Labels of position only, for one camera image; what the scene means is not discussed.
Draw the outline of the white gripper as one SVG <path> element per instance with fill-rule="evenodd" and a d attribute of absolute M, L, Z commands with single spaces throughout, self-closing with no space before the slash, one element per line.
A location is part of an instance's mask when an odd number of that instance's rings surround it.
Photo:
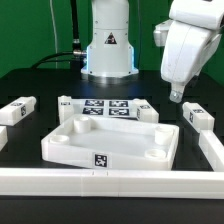
<path fill-rule="evenodd" d="M 171 101 L 182 101 L 185 86 L 216 52 L 220 40 L 218 31 L 172 22 L 161 63 L 161 77 L 171 84 Z"/>

